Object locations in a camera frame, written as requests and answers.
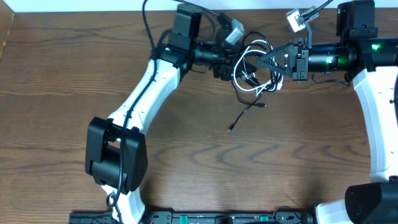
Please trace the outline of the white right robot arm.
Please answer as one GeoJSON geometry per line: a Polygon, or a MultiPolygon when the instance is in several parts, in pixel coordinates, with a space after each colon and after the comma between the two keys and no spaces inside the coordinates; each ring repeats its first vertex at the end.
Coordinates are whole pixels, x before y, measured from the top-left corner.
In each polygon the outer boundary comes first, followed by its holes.
{"type": "Polygon", "coordinates": [[[257,64],[295,81],[309,73],[343,71],[360,100],[371,155],[371,181],[348,187],[343,199],[304,212],[302,223],[397,222],[397,40],[378,37],[374,1],[338,5],[339,42],[295,39],[257,64]]]}

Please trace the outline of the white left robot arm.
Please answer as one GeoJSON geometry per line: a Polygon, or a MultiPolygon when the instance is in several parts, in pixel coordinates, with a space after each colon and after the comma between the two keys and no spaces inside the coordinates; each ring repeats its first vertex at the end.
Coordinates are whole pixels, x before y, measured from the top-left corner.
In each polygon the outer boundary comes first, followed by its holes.
{"type": "Polygon", "coordinates": [[[106,119],[94,117],[87,131],[85,172],[106,192],[111,223],[139,223],[146,207],[139,186],[148,158],[146,134],[167,97],[194,64],[231,79],[233,54],[244,35],[238,20],[217,14],[219,30],[199,40],[202,16],[208,10],[187,2],[177,6],[174,26],[152,44],[145,73],[125,102],[106,119]]]}

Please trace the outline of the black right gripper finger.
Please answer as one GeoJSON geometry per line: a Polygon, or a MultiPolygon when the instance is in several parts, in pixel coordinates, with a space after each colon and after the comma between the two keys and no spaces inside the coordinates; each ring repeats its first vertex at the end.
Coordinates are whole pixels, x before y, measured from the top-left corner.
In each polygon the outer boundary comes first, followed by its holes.
{"type": "Polygon", "coordinates": [[[292,77],[293,71],[288,64],[280,64],[270,60],[258,60],[257,65],[261,68],[266,68],[276,73],[285,75],[286,77],[292,77]]]}
{"type": "Polygon", "coordinates": [[[287,44],[276,47],[273,50],[268,51],[266,54],[258,57],[257,62],[264,62],[267,59],[270,59],[271,61],[275,60],[276,62],[286,62],[292,57],[293,46],[293,43],[289,42],[287,44]]]}

